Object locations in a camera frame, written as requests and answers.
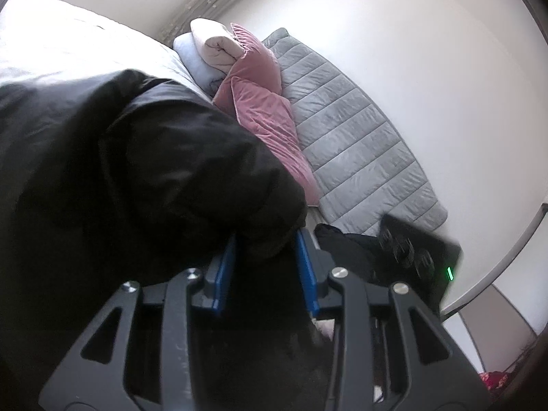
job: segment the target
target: metal screw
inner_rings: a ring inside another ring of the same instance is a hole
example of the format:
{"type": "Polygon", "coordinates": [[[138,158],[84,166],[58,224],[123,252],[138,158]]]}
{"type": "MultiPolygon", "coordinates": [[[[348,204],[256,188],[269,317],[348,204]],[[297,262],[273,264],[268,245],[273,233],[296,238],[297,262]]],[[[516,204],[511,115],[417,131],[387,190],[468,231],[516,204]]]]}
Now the metal screw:
{"type": "Polygon", "coordinates": [[[139,288],[139,284],[136,281],[126,281],[122,284],[122,289],[127,293],[132,294],[139,288]]]}
{"type": "Polygon", "coordinates": [[[348,270],[344,267],[336,267],[331,271],[331,275],[335,278],[346,278],[348,276],[348,270]]]}
{"type": "Polygon", "coordinates": [[[394,284],[393,290],[399,295],[405,295],[406,293],[409,293],[409,286],[405,283],[396,283],[394,284]]]}
{"type": "Polygon", "coordinates": [[[191,267],[190,269],[185,270],[185,273],[186,273],[186,279],[189,281],[198,279],[199,277],[202,276],[202,272],[200,271],[200,269],[197,269],[195,267],[191,267]]]}

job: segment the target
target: black jacket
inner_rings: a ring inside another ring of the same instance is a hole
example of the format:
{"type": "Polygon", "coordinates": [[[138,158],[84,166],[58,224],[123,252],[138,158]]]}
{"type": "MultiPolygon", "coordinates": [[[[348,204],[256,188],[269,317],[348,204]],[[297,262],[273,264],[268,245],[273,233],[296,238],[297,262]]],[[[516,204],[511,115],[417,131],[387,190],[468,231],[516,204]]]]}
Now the black jacket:
{"type": "Polygon", "coordinates": [[[166,281],[234,231],[270,258],[305,211],[267,147],[178,83],[0,87],[0,356],[35,403],[121,282],[166,281]]]}

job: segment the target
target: pink velvet pillow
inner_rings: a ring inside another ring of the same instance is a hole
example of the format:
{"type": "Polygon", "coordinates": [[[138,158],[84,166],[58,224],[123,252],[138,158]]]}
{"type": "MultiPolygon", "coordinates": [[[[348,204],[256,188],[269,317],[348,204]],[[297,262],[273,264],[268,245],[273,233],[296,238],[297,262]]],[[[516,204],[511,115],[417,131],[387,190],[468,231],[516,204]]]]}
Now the pink velvet pillow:
{"type": "Polygon", "coordinates": [[[317,207],[320,189],[299,148],[289,100],[239,77],[231,86],[240,125],[266,144],[305,190],[306,203],[317,207]]]}
{"type": "Polygon", "coordinates": [[[213,104],[223,113],[236,115],[232,98],[231,80],[233,77],[254,82],[276,94],[282,93],[282,76],[278,60],[261,41],[248,30],[231,23],[232,31],[245,50],[226,76],[219,90],[213,97],[213,104]]]}

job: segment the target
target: bed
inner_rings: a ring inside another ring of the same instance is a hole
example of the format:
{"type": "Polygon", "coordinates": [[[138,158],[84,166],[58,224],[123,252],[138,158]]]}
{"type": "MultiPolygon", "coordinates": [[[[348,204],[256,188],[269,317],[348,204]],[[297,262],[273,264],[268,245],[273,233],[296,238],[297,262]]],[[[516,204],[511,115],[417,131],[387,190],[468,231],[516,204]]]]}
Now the bed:
{"type": "Polygon", "coordinates": [[[173,79],[210,100],[172,49],[59,0],[8,0],[0,12],[0,68],[0,85],[26,79],[47,84],[132,68],[173,79]]]}
{"type": "Polygon", "coordinates": [[[427,231],[442,225],[447,211],[422,167],[365,92],[284,28],[263,43],[278,59],[282,95],[322,192],[307,228],[327,222],[376,236],[386,212],[427,231]]]}

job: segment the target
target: black cloth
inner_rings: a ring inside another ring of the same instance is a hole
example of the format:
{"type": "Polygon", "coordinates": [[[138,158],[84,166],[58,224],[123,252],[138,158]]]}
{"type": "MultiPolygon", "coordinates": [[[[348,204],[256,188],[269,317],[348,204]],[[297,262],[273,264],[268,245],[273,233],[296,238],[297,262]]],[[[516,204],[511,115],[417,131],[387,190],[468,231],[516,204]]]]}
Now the black cloth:
{"type": "Polygon", "coordinates": [[[294,249],[238,266],[222,320],[200,341],[207,411],[324,411],[333,343],[310,321],[294,249]]]}
{"type": "Polygon", "coordinates": [[[0,87],[0,356],[31,407],[121,282],[166,281],[236,231],[270,258],[302,188],[234,119],[124,71],[0,87]]]}
{"type": "Polygon", "coordinates": [[[320,248],[331,253],[335,265],[347,268],[367,283],[381,282],[383,250],[377,237],[342,233],[327,224],[318,224],[314,235],[320,248]]]}

